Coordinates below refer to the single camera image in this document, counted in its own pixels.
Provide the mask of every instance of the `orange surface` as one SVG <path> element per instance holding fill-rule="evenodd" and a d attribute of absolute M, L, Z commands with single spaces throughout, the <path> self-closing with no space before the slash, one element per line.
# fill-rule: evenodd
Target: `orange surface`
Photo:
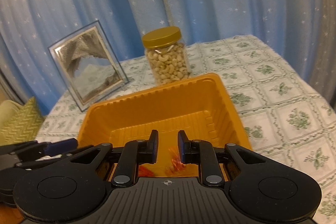
<path fill-rule="evenodd" d="M 177 133 L 202 139 L 216 147 L 233 142 L 251 149 L 239 116 L 215 73 L 143 90 L 92 105 L 78 135 L 80 146 L 110 142 L 124 146 L 159 132 L 157 162 L 144 166 L 156 177 L 166 177 L 171 165 L 169 148 L 177 146 Z M 196 165 L 187 165 L 179 176 L 197 176 Z"/>
<path fill-rule="evenodd" d="M 0 224 L 18 224 L 23 220 L 18 209 L 0 204 Z"/>

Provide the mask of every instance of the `jar lid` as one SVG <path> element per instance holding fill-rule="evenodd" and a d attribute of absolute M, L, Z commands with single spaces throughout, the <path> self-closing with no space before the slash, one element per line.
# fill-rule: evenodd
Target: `jar lid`
<path fill-rule="evenodd" d="M 181 39 L 181 31 L 179 27 L 170 26 L 156 29 L 146 33 L 142 37 L 142 43 L 145 48 L 160 48 L 169 46 Z"/>

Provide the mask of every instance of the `blue curtain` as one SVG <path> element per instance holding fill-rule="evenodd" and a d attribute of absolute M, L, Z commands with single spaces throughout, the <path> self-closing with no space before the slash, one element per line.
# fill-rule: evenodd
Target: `blue curtain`
<path fill-rule="evenodd" d="M 146 32 L 176 25 L 188 44 L 253 34 L 309 80 L 320 40 L 332 37 L 332 23 L 321 24 L 326 3 L 335 0 L 0 0 L 8 52 L 0 69 L 7 78 L 16 72 L 11 84 L 47 113 L 65 90 L 48 47 L 98 19 L 120 61 L 143 55 Z"/>

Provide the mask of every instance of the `transparent jar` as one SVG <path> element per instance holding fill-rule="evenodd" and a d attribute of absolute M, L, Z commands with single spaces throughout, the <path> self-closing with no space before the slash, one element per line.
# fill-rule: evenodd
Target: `transparent jar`
<path fill-rule="evenodd" d="M 142 43 L 156 85 L 189 77 L 191 69 L 178 27 L 170 26 L 151 31 L 142 37 Z"/>

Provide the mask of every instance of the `picture frame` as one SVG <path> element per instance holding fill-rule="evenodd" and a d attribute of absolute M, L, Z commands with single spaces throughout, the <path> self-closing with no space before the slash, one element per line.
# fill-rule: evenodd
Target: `picture frame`
<path fill-rule="evenodd" d="M 49 51 L 82 112 L 129 82 L 98 20 L 57 41 Z"/>

